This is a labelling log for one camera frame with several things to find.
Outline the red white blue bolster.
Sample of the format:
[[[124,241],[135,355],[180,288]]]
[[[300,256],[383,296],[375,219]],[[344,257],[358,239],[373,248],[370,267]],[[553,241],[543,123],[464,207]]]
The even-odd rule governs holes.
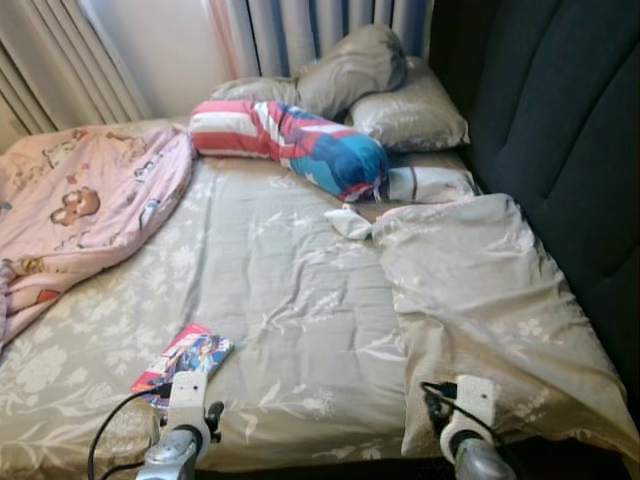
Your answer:
[[[390,169],[369,134],[284,102],[201,102],[188,132],[204,156],[269,160],[347,204],[378,196]]]

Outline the pale pleated curtain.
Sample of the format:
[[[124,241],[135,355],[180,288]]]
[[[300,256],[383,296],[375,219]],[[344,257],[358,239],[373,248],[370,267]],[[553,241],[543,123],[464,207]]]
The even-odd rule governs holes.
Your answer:
[[[0,105],[26,134],[151,116],[90,0],[0,0]]]

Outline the plump dark grey pillow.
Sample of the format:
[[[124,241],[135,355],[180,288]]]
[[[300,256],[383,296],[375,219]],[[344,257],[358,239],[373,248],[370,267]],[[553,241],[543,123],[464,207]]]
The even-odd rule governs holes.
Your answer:
[[[297,79],[301,109],[337,120],[361,97],[401,86],[407,61],[401,38],[380,24],[349,33]]]

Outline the colourful comic book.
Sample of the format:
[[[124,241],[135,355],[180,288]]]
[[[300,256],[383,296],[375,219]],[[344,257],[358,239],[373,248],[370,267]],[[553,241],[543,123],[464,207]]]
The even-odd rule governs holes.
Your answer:
[[[177,372],[204,372],[211,378],[233,348],[232,339],[191,323],[146,366],[131,390],[137,393],[160,387],[161,384],[170,383]]]

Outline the white sock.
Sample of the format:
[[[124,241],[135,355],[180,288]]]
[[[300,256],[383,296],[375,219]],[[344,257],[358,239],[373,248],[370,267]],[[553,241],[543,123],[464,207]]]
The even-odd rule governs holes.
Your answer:
[[[335,233],[348,241],[366,241],[371,236],[371,221],[361,216],[352,205],[343,205],[337,209],[325,211],[323,215]]]

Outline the pink cartoon print blanket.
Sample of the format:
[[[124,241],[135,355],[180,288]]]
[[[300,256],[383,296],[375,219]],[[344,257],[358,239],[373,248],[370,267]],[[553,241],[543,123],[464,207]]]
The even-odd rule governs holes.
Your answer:
[[[191,137],[172,122],[35,134],[0,154],[0,348],[140,250],[193,169]]]

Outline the bed with grey floral sheet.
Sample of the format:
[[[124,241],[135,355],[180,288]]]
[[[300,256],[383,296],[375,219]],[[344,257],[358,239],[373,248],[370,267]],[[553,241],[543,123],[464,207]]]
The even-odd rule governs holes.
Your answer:
[[[372,238],[324,218],[337,206],[268,161],[195,155],[140,250],[0,348],[0,480],[84,480],[140,460],[161,412],[132,384],[191,323],[234,344],[207,384],[227,410],[198,467],[438,457],[402,452],[401,320]]]

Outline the large grey floral pillow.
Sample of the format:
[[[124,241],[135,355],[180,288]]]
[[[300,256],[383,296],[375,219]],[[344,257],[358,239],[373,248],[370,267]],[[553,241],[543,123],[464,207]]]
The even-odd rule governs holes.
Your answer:
[[[625,385],[511,197],[394,207],[372,242],[404,338],[404,454],[442,451],[422,381],[471,375],[493,381],[504,436],[575,438],[637,460]]]

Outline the beige grey satin pillow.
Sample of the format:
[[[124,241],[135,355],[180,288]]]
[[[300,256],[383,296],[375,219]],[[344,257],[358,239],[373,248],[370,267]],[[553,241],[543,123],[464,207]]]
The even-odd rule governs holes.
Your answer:
[[[347,124],[389,152],[430,152],[470,143],[468,123],[429,64],[406,59],[401,87],[370,93],[349,109]]]

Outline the dark blue padded headboard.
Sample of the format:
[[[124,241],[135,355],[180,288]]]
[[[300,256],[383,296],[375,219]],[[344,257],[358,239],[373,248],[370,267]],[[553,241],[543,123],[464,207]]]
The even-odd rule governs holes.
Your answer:
[[[429,63],[465,163],[515,198],[567,276],[628,404],[640,393],[639,0],[434,0]]]

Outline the blue striped curtain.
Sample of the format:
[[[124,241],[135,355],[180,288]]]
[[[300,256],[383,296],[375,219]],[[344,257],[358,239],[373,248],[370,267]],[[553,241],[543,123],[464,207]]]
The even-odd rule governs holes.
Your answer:
[[[379,24],[425,58],[436,0],[204,0],[229,78],[292,76]]]

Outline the small white striped pillow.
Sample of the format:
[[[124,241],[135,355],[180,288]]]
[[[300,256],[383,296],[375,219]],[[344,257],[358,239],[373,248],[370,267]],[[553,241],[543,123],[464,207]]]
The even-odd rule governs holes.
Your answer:
[[[401,204],[449,204],[476,193],[474,180],[465,170],[399,166],[389,170],[383,198]]]

